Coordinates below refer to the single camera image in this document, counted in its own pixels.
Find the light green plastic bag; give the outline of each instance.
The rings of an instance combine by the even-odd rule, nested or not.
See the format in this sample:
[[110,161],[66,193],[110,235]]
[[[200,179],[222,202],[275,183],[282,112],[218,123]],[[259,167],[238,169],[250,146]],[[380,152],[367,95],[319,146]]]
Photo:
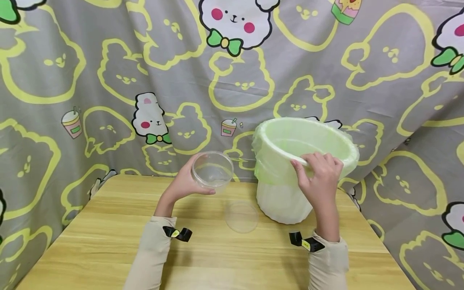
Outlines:
[[255,176],[271,185],[297,185],[295,159],[312,175],[310,166],[300,158],[305,153],[331,153],[344,166],[340,179],[357,166],[359,150],[351,136],[322,122],[283,117],[265,121],[255,130],[252,147],[256,154]]

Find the clear plastic cup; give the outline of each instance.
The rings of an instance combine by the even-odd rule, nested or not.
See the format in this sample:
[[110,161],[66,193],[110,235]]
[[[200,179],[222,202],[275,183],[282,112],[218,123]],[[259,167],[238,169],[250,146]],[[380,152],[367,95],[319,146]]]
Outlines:
[[218,151],[203,152],[193,162],[192,177],[201,187],[220,193],[233,177],[232,160]]

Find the cartoon print fabric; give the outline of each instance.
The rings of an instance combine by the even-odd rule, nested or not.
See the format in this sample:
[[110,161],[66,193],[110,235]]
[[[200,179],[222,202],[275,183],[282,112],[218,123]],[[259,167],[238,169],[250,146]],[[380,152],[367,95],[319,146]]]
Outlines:
[[116,173],[218,150],[256,182],[255,128],[284,116],[350,135],[339,187],[417,289],[464,289],[463,7],[442,8],[0,0],[0,289]]

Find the cartoon drink cup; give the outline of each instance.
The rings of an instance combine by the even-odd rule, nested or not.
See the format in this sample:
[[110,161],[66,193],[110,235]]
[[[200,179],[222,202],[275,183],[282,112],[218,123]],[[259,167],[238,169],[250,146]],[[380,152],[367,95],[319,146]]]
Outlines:
[[350,25],[358,15],[362,0],[335,0],[332,14],[345,25]]
[[222,121],[222,130],[221,136],[232,137],[235,129],[237,128],[237,118],[232,119],[225,119]]
[[67,112],[63,118],[61,118],[61,123],[73,139],[76,139],[79,135],[81,135],[81,119],[76,107],[74,107],[72,111]]

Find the left hand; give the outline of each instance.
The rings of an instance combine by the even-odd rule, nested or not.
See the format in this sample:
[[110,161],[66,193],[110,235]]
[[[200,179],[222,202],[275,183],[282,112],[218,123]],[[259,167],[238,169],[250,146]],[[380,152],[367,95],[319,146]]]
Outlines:
[[203,188],[195,180],[193,180],[192,166],[195,162],[195,159],[200,154],[201,153],[197,153],[190,157],[187,163],[185,163],[185,165],[179,170],[176,177],[168,186],[163,195],[167,194],[174,200],[180,200],[181,198],[189,196],[193,193],[204,195],[212,195],[216,193],[214,189]]

